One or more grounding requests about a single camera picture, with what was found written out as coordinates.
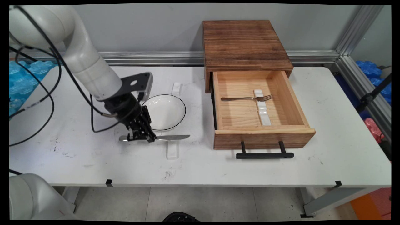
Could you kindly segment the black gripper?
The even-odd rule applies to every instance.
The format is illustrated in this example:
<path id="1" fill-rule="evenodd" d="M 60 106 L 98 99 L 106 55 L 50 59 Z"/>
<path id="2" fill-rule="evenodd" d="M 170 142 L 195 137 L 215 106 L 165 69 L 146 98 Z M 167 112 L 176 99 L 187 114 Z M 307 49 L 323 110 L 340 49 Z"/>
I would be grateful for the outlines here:
<path id="1" fill-rule="evenodd" d="M 117 114 L 116 119 L 129 126 L 132 133 L 127 135 L 127 141 L 146 140 L 151 143 L 156 139 L 152 131 L 148 108 L 141 106 L 132 93 L 126 93 L 104 101 L 104 106 L 111 114 Z"/>

